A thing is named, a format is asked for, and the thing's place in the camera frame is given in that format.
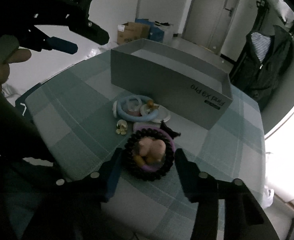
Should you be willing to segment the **left hand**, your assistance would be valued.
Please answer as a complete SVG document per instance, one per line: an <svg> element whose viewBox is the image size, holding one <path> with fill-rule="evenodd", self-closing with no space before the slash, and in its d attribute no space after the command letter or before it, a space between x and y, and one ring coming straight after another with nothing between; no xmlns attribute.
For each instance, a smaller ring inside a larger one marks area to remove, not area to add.
<svg viewBox="0 0 294 240"><path fill-rule="evenodd" d="M0 63L0 93L2 85L8 80L10 75L10 64L26 62L31 58L31 51L29 49L18 49L11 57L4 63Z"/></svg>

